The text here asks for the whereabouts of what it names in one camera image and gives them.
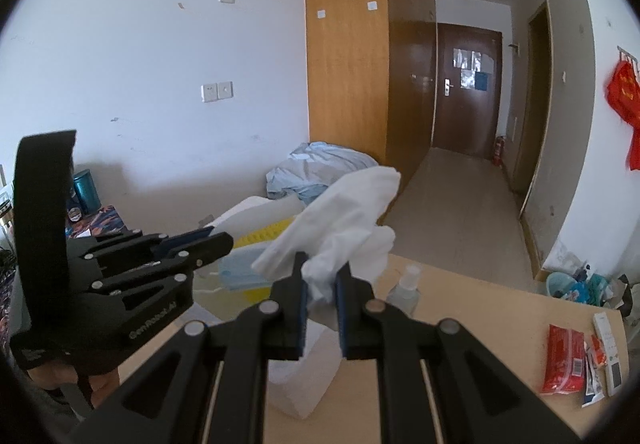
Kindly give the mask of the white cloth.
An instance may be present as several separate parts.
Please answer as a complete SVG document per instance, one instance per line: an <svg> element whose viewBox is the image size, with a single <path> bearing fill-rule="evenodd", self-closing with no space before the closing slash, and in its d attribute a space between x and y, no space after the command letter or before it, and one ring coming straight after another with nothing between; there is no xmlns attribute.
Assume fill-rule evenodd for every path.
<svg viewBox="0 0 640 444"><path fill-rule="evenodd" d="M395 233L378 219L396 197L401 180L393 167L346 173L307 206L257 258L252 270L275 282L293 271L296 253L306 253L302 276L311 317L329 325L335 312L337 272L350 264L374 279L385 269Z"/></svg>

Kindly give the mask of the white foam box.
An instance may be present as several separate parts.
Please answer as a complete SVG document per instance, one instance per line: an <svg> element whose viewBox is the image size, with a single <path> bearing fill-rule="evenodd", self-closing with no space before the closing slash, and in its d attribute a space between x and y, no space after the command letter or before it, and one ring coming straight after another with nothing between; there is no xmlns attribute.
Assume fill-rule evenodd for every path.
<svg viewBox="0 0 640 444"><path fill-rule="evenodd" d="M206 221L204 227L223 231L236 239L289 217L296 217L303 203L296 197L270 201L251 196L221 216ZM268 401L280 412L306 419L318 407L340 368L342 354L336 331L310 319L306 300L308 287L300 268L303 256L296 256L293 271L265 288L228 290L216 276L209 276L214 264L196 273L193 282L195 310L207 320L233 321L244 310L258 305L273 323L280 325L268 365Z"/></svg>

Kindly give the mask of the clear spray bottle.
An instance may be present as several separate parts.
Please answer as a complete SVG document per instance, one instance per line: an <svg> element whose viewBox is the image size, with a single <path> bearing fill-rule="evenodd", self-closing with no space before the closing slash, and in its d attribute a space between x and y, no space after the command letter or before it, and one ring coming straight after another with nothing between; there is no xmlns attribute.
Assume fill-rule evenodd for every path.
<svg viewBox="0 0 640 444"><path fill-rule="evenodd" d="M386 302L409 317L413 316L420 300L420 290L418 288L420 277L420 267L414 264L407 265L398 283L388 293Z"/></svg>

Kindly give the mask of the teal metal can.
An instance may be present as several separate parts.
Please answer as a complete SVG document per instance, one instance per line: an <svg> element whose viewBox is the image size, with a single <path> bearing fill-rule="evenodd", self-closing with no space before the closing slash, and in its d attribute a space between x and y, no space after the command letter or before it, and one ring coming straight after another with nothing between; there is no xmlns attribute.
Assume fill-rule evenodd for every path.
<svg viewBox="0 0 640 444"><path fill-rule="evenodd" d="M92 215L101 207L101 201L89 169L81 170L74 175L74 188L86 215Z"/></svg>

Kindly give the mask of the red tissue pack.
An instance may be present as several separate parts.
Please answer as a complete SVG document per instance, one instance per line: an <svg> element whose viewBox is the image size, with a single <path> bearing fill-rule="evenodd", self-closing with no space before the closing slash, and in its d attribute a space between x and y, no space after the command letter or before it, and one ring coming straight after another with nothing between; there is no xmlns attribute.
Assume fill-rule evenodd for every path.
<svg viewBox="0 0 640 444"><path fill-rule="evenodd" d="M550 325L546 372L540 393L573 394L585 386L585 336L581 331Z"/></svg>

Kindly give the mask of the red white tube pack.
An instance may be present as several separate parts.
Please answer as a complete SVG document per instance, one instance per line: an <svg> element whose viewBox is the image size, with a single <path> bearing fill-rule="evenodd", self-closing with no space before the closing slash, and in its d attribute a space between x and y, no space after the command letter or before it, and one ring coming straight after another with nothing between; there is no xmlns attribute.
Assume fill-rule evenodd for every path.
<svg viewBox="0 0 640 444"><path fill-rule="evenodd" d="M582 407L588 407L605 398L601 369L606 364L604 346L596 334L585 337L585 392Z"/></svg>

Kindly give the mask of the white remote control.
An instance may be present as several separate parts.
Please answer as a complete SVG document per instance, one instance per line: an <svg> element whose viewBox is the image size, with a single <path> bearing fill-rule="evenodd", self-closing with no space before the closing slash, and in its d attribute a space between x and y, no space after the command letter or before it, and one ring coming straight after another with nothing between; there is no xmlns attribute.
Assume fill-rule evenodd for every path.
<svg viewBox="0 0 640 444"><path fill-rule="evenodd" d="M602 342L605 355L606 392L608 396L615 395L622 390L623 371L620 366L620 354L618 354L614 334L608 316L604 312L593 315L593 325L597 336Z"/></svg>

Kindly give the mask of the light blue bedding pile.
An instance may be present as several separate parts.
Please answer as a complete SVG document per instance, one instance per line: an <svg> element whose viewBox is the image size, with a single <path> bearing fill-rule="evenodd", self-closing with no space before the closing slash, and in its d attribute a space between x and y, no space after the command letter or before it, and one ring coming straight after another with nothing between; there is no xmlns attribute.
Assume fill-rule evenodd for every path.
<svg viewBox="0 0 640 444"><path fill-rule="evenodd" d="M267 197L294 194L309 205L343 175L375 166L378 162L373 157L345 146L302 143L266 173Z"/></svg>

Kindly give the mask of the red fire extinguisher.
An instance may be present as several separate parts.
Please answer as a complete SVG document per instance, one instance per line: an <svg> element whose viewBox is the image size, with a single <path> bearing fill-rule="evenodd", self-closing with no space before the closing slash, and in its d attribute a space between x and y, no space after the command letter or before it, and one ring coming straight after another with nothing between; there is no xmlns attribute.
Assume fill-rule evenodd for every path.
<svg viewBox="0 0 640 444"><path fill-rule="evenodd" d="M506 145L506 137L499 135L495 140L494 152L492 153L491 163L496 167L503 166L504 145Z"/></svg>

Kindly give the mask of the brown entrance door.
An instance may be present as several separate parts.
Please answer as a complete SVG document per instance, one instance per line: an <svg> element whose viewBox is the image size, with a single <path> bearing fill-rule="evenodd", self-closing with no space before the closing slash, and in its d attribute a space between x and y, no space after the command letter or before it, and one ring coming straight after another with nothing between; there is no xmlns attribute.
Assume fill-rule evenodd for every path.
<svg viewBox="0 0 640 444"><path fill-rule="evenodd" d="M433 145L489 159L497 132L502 34L440 23Z"/></svg>

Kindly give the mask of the red hanging bags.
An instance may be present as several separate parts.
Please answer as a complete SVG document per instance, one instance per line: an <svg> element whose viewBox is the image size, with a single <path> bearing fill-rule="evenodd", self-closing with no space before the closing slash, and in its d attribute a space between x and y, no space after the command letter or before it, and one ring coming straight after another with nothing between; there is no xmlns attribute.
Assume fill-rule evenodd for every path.
<svg viewBox="0 0 640 444"><path fill-rule="evenodd" d="M640 168L640 97L639 62L623 48L618 47L618 62L605 87L605 99L612 110L631 126L632 136L627 155L630 171Z"/></svg>

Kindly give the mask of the orange wooden wardrobe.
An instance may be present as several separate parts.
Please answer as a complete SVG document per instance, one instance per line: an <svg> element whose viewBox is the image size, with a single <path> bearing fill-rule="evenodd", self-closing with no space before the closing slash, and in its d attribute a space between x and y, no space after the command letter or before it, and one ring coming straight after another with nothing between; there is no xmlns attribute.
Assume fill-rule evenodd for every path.
<svg viewBox="0 0 640 444"><path fill-rule="evenodd" d="M435 0L305 0L309 135L409 183L431 146Z"/></svg>

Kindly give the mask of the white wall socket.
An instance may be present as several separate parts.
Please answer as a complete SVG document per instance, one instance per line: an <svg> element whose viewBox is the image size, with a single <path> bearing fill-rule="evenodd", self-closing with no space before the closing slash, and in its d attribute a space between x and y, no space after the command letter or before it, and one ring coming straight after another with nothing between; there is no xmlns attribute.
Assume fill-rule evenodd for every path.
<svg viewBox="0 0 640 444"><path fill-rule="evenodd" d="M227 100L233 97L232 82L216 82L201 86L201 98L204 103Z"/></svg>

